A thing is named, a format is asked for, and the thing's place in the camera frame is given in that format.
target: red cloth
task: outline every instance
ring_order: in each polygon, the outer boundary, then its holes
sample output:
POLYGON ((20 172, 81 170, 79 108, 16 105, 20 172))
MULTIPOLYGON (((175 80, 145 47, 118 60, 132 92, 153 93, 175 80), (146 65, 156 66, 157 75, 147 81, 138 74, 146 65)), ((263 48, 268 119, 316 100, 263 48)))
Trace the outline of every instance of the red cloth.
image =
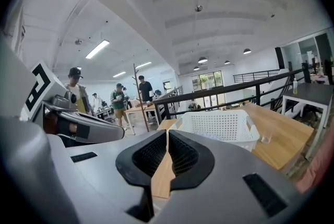
POLYGON ((333 156, 334 120, 332 120, 327 137, 316 153, 310 166, 307 168, 303 177, 296 184, 297 189, 301 193, 306 192, 310 187, 317 186, 323 180, 333 156))

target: man in green shirt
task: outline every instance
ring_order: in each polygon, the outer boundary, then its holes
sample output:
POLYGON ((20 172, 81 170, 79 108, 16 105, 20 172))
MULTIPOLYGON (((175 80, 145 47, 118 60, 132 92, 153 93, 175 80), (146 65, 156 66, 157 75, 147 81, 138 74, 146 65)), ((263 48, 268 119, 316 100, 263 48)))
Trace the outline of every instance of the man in green shirt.
POLYGON ((115 116, 116 118, 118 119, 118 124, 119 126, 122 126, 122 117, 124 117, 126 123, 127 123, 127 126, 129 126, 129 121, 126 117, 126 114, 125 114, 125 106, 124 106, 124 94, 122 92, 122 84, 121 83, 118 83, 116 85, 116 90, 114 90, 112 93, 111 93, 111 102, 113 104, 113 108, 114 108, 114 111, 115 111, 115 116))

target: wooden pole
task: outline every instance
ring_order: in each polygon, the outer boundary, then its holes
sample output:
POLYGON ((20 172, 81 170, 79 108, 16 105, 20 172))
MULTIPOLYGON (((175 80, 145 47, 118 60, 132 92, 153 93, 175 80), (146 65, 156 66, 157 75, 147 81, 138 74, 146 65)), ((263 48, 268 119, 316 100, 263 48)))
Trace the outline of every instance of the wooden pole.
POLYGON ((134 80, 136 81, 136 87, 137 87, 137 92, 138 92, 138 99, 137 100, 139 100, 139 103, 140 103, 142 117, 144 118, 144 122, 145 122, 145 125, 146 125, 147 132, 150 132, 149 129, 148 129, 148 124, 146 122, 145 112, 144 112, 144 108, 142 107, 142 101, 141 101, 140 92, 139 92, 138 79, 137 79, 138 71, 139 70, 136 71, 136 65, 134 64, 134 73, 135 73, 134 80))

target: green t-shirt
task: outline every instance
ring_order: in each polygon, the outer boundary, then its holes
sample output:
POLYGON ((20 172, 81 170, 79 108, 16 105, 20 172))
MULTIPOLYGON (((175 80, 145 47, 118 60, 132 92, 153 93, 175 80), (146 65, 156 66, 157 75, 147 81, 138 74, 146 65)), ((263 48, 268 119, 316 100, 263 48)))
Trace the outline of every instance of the green t-shirt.
POLYGON ((117 96, 122 96, 122 98, 121 98, 120 101, 118 101, 118 102, 112 102, 114 109, 124 109, 125 108, 124 107, 124 103, 123 103, 123 101, 124 101, 124 94, 123 94, 123 92, 113 91, 113 93, 111 94, 111 96, 112 96, 113 100, 117 100, 117 96))

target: smoke detector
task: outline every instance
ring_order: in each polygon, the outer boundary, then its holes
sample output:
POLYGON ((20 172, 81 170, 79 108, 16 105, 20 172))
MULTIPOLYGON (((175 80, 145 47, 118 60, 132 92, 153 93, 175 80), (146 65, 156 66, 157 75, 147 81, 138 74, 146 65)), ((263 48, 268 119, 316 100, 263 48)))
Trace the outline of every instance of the smoke detector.
POLYGON ((203 7, 201 6, 201 5, 197 5, 196 7, 195 7, 195 12, 200 12, 200 11, 202 11, 202 9, 203 9, 203 7))
POLYGON ((75 43, 76 45, 81 45, 81 44, 82 44, 82 40, 77 39, 74 43, 75 43))

